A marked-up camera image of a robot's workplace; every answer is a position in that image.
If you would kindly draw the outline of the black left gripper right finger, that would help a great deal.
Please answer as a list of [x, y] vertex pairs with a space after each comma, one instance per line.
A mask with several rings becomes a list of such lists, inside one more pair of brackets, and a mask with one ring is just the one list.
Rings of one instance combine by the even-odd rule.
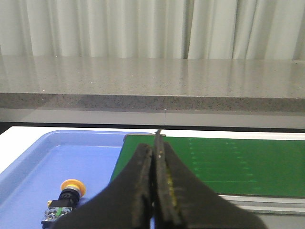
[[159, 229], [264, 229], [255, 214], [225, 200], [181, 161], [158, 130], [154, 137], [155, 225]]

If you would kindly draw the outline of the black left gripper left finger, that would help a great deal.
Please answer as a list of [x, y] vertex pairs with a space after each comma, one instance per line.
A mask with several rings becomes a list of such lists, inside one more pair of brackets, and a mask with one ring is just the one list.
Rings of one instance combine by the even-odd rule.
[[59, 218], [54, 229], [148, 229], [153, 150], [138, 144], [119, 175], [93, 199]]

